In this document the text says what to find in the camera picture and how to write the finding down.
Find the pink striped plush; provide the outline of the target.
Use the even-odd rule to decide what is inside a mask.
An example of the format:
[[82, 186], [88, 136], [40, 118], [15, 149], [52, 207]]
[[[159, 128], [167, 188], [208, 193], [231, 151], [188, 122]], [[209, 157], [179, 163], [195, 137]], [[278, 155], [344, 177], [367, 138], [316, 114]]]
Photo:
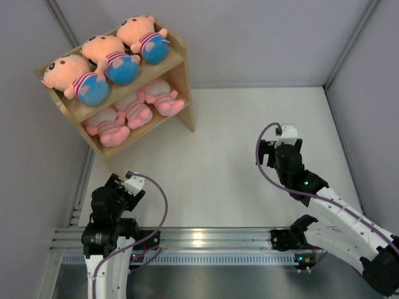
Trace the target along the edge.
[[139, 89], [141, 99], [152, 104], [162, 116], [173, 116], [182, 111], [185, 101], [177, 99], [178, 92], [162, 78], [156, 78]]
[[108, 148], [121, 145], [130, 134], [125, 118], [110, 107], [86, 119], [83, 126], [90, 136], [98, 136], [100, 143]]
[[132, 92], [113, 105], [117, 115], [126, 119], [127, 126], [131, 130], [146, 125], [153, 118], [153, 112], [145, 104], [144, 95], [140, 91]]

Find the aluminium mounting rail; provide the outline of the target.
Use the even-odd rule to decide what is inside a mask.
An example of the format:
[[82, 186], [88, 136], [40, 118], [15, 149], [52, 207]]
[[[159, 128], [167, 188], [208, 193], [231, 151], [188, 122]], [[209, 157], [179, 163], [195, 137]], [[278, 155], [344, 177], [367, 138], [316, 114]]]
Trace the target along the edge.
[[[184, 229], [166, 228], [161, 232], [159, 246], [167, 249], [254, 249], [274, 250], [271, 245], [271, 233], [267, 228], [209, 228]], [[51, 250], [83, 250], [81, 236], [84, 228], [59, 229], [50, 243]], [[151, 238], [158, 231], [147, 236]], [[375, 227], [347, 236], [335, 227], [307, 230], [304, 232], [306, 241], [312, 247], [333, 251], [342, 249], [358, 251], [367, 255], [377, 248], [385, 248], [387, 243], [377, 235]], [[147, 238], [136, 240], [135, 246]]]

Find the boy plush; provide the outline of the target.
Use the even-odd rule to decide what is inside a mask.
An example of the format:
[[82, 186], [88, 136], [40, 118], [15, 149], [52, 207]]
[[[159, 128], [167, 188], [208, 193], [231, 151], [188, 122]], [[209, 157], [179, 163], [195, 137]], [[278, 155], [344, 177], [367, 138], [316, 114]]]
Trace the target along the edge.
[[49, 89], [62, 92], [68, 100], [76, 98], [88, 106], [101, 104], [109, 91], [104, 70], [92, 70], [84, 57], [75, 54], [51, 62], [41, 83]]
[[168, 30], [155, 29], [153, 16], [134, 16], [119, 27], [117, 37], [149, 64], [159, 64], [169, 53]]
[[127, 85], [138, 75], [140, 56], [126, 53], [123, 42], [116, 36], [90, 37], [81, 48], [82, 55], [104, 71], [113, 83]]

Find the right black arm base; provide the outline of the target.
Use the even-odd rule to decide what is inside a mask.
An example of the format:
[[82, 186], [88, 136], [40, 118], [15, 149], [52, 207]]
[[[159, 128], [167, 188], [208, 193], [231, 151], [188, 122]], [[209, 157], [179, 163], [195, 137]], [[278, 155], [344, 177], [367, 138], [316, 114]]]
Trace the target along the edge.
[[292, 229], [271, 230], [271, 245], [274, 250], [285, 252], [288, 250], [311, 249], [303, 231]]

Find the wooden two-tier shelf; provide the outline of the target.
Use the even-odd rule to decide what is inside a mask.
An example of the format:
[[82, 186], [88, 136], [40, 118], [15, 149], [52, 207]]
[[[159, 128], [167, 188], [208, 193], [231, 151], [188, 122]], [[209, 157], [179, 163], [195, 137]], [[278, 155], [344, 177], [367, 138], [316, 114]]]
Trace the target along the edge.
[[[106, 34], [100, 35], [112, 35], [117, 37], [117, 31], [119, 27]], [[155, 19], [155, 29], [159, 31], [161, 28], [165, 27]], [[147, 134], [150, 130], [154, 129], [168, 118], [175, 116], [189, 130], [195, 130], [186, 47], [183, 40], [171, 33], [169, 30], [167, 39], [170, 41], [169, 53], [166, 58], [163, 59], [159, 64], [149, 64], [141, 57], [140, 54], [137, 54], [140, 56], [141, 60], [138, 66], [138, 75], [132, 83], [129, 83], [127, 85], [119, 85], [110, 81], [105, 75], [109, 86], [108, 95], [105, 100], [97, 106], [85, 105], [76, 98], [68, 100], [65, 98], [62, 92], [56, 89], [49, 89], [44, 86], [54, 103], [57, 105], [60, 112], [71, 122], [71, 124], [75, 126], [75, 128], [83, 137], [83, 139], [87, 142], [87, 144], [94, 150], [96, 155], [109, 168], [113, 168], [112, 158], [116, 154], [123, 151], [125, 148], [130, 146], [136, 140]], [[70, 52], [65, 53], [63, 56], [75, 54], [84, 57], [81, 53], [81, 48], [83, 44], [74, 48]], [[98, 68], [94, 63], [92, 63], [88, 59], [86, 60], [88, 61], [92, 70]], [[51, 62], [48, 62], [43, 66], [35, 69], [35, 74], [40, 81], [42, 80], [43, 74], [50, 63]], [[158, 111], [152, 104], [148, 104], [145, 102], [145, 104], [153, 112], [153, 118], [146, 125], [135, 130], [130, 130], [128, 138], [121, 145], [116, 147], [105, 147], [100, 143], [100, 139], [98, 136], [90, 136], [86, 132], [83, 126], [83, 122], [86, 119], [97, 114], [98, 112], [101, 112], [104, 108], [110, 107], [115, 109], [113, 104], [116, 101], [128, 96], [134, 91], [139, 91], [140, 87], [156, 78], [162, 78], [163, 80], [167, 81], [170, 84], [171, 88], [178, 92], [177, 99], [185, 101], [185, 107], [184, 109], [182, 109], [182, 111], [173, 116], [162, 116], [158, 113]]]

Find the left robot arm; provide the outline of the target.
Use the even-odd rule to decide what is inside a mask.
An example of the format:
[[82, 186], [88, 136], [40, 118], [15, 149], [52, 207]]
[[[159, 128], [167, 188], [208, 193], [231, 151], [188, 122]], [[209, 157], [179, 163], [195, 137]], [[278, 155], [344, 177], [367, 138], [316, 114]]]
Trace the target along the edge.
[[122, 214], [132, 211], [145, 195], [145, 179], [111, 174], [91, 193], [92, 212], [81, 236], [87, 268], [88, 298], [126, 298], [130, 249], [141, 241], [138, 223]]

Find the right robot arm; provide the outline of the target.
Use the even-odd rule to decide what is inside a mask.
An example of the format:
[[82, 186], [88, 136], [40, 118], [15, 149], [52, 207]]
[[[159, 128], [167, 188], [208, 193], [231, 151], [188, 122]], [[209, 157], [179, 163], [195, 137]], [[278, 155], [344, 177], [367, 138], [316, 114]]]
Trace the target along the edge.
[[256, 165], [276, 171], [274, 186], [312, 211], [283, 230], [272, 230], [279, 251], [316, 247], [354, 268], [377, 293], [398, 294], [398, 236], [379, 227], [347, 204], [302, 162], [301, 139], [258, 140]]

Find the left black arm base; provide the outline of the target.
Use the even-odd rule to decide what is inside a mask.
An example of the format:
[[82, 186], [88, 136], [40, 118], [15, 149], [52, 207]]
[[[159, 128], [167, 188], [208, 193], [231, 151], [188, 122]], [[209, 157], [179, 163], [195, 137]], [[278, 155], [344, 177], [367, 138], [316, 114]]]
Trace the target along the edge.
[[[150, 235], [153, 232], [153, 230], [147, 230], [147, 229], [140, 229], [138, 231], [137, 237], [138, 240], [142, 240], [147, 238], [148, 235]], [[154, 234], [151, 238], [147, 238], [144, 242], [141, 244], [138, 244], [133, 247], [133, 250], [147, 250], [149, 248], [158, 246], [160, 244], [160, 237], [161, 237], [161, 232], [158, 231], [156, 234]]]

